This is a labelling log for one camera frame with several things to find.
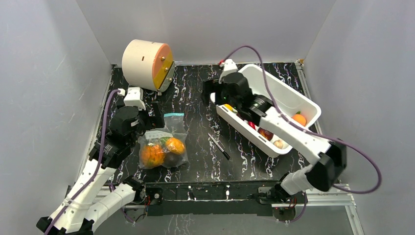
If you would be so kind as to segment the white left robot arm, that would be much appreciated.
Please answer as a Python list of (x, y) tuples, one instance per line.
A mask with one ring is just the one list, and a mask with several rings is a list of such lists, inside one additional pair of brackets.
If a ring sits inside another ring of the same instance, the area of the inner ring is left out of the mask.
[(109, 125), (102, 125), (101, 139), (89, 153), (84, 169), (61, 205), (41, 217), (36, 227), (46, 235), (92, 235), (117, 210), (146, 198), (144, 184), (129, 176), (116, 189), (94, 202), (101, 188), (132, 153), (146, 131), (164, 127), (159, 103), (151, 103), (154, 114), (135, 106), (120, 106)]

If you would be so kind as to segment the dark brown toy fruit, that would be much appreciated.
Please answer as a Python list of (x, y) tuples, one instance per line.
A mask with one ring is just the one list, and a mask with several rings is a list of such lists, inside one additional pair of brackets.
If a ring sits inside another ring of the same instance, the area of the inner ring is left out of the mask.
[(166, 168), (178, 167), (182, 164), (182, 156), (169, 152), (166, 153), (162, 166)]

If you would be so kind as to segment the orange toy pineapple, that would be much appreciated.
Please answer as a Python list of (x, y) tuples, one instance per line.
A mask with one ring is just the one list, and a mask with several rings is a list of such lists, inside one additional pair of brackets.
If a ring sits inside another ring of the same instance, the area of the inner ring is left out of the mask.
[(167, 151), (164, 140), (145, 140), (143, 145), (141, 145), (139, 152), (141, 167), (144, 169), (153, 169), (162, 166), (166, 154)]

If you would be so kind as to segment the clear blue zip top bag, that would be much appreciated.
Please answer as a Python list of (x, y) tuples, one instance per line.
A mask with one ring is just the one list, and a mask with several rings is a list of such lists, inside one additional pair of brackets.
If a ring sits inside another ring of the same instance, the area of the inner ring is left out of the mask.
[(174, 168), (188, 162), (184, 114), (165, 114), (164, 123), (164, 127), (146, 131), (138, 138), (141, 169)]

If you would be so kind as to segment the toy orange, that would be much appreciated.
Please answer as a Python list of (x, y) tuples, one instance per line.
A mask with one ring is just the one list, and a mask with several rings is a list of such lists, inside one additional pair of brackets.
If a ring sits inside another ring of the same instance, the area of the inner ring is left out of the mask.
[(165, 142), (165, 147), (167, 148), (168, 151), (181, 155), (184, 154), (185, 152), (185, 145), (184, 143), (174, 137), (169, 138), (166, 142)]

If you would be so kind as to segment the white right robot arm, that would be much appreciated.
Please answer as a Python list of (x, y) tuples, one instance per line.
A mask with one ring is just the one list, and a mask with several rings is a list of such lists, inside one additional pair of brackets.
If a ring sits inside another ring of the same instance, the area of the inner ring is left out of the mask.
[(252, 92), (243, 74), (232, 72), (222, 79), (205, 81), (201, 94), (204, 105), (208, 105), (211, 93), (215, 94), (215, 104), (233, 106), (243, 119), (277, 135), (309, 162), (301, 170), (284, 174), (267, 192), (258, 193), (260, 202), (287, 203), (295, 194), (311, 188), (327, 192), (345, 169), (345, 145), (319, 138), (288, 120), (271, 99)]

